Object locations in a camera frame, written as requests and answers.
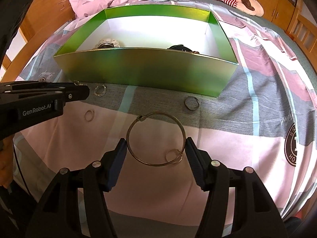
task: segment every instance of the screw head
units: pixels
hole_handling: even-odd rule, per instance
[[[97,168],[97,167],[99,167],[99,166],[101,166],[101,162],[100,162],[100,161],[95,161],[95,162],[93,162],[93,167],[94,167],[94,168]]]
[[[251,173],[254,172],[253,168],[252,168],[252,167],[249,167],[249,166],[245,168],[245,171],[246,171],[247,173],[249,173],[249,174],[251,174]]]
[[[213,160],[213,161],[211,161],[211,165],[218,167],[218,166],[220,166],[220,162],[218,160]]]
[[[60,170],[60,173],[61,173],[62,175],[66,174],[67,172],[68,172],[68,169],[67,169],[67,168],[62,168],[62,169]]]

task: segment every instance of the wall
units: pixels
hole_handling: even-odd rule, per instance
[[[303,3],[303,8],[302,8],[302,12],[301,15],[304,16],[306,19],[308,19],[310,22],[312,22],[316,27],[317,27],[317,23],[314,20],[312,14],[310,13],[310,11],[308,10],[307,6],[305,5],[305,3]]]

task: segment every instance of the green box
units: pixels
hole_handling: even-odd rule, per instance
[[[104,38],[125,47],[93,49]],[[197,48],[201,54],[166,49],[171,44]],[[81,26],[54,59],[73,81],[213,97],[219,96],[238,64],[212,12],[168,4],[105,9]]]

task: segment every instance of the bracelet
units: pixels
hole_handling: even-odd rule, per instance
[[[182,135],[183,135],[183,147],[181,150],[178,150],[180,153],[177,155],[177,157],[171,161],[168,161],[166,163],[163,163],[163,164],[150,164],[150,163],[147,163],[147,162],[144,162],[142,161],[141,159],[139,159],[135,154],[134,152],[132,151],[131,149],[131,146],[130,146],[130,141],[129,141],[129,136],[130,136],[130,133],[131,133],[131,130],[133,128],[133,126],[138,122],[138,121],[144,121],[146,118],[148,118],[149,116],[151,115],[154,115],[154,114],[160,114],[160,115],[164,115],[164,116],[167,116],[168,118],[172,119],[173,121],[176,122],[176,124],[179,126],[180,130],[182,131]],[[127,133],[126,133],[126,144],[127,144],[127,147],[128,147],[128,150],[129,152],[131,153],[131,155],[137,160],[139,161],[140,163],[142,164],[145,164],[147,166],[154,166],[154,167],[159,167],[159,166],[166,166],[166,165],[169,165],[169,164],[177,164],[179,163],[182,158],[183,158],[183,152],[184,152],[184,149],[185,149],[185,143],[186,143],[186,133],[185,133],[185,129],[183,127],[183,125],[181,124],[181,122],[174,116],[168,114],[168,113],[164,113],[164,112],[152,112],[152,113],[149,113],[147,115],[139,115],[135,120],[134,122],[130,125]]]

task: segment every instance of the bed sheet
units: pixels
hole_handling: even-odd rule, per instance
[[[103,97],[91,92],[86,101],[67,104],[63,116],[17,133],[14,142],[18,160],[32,194],[38,200],[60,168],[84,168],[114,149],[137,115],[164,111],[177,117],[186,135],[211,158],[234,169],[252,166],[283,219],[295,214],[315,191],[317,176],[316,93],[296,54],[275,31],[219,5],[188,0],[137,2],[141,3],[211,10],[228,36],[239,66],[216,99],[105,84]],[[53,55],[77,30],[79,21],[52,36],[20,77],[68,81]],[[87,84],[91,91],[101,85]],[[184,106],[188,96],[199,100],[199,109],[190,111]],[[88,111],[93,112],[93,121],[85,119]],[[154,131],[145,133],[143,126]],[[131,136],[131,146],[143,159],[157,163],[164,160],[162,151],[181,146],[181,135],[170,121],[154,117],[143,126]],[[293,152],[290,137],[295,142]],[[15,180],[23,186],[17,170]],[[136,223],[142,226],[138,237],[153,235],[150,227],[159,229],[160,236],[193,237],[207,196],[196,186],[186,157],[176,165],[151,168],[130,154],[116,187],[105,194],[119,237],[131,237],[131,232],[124,230]],[[82,196],[79,200],[84,226]],[[233,201],[234,191],[230,190],[224,235],[231,230]]]

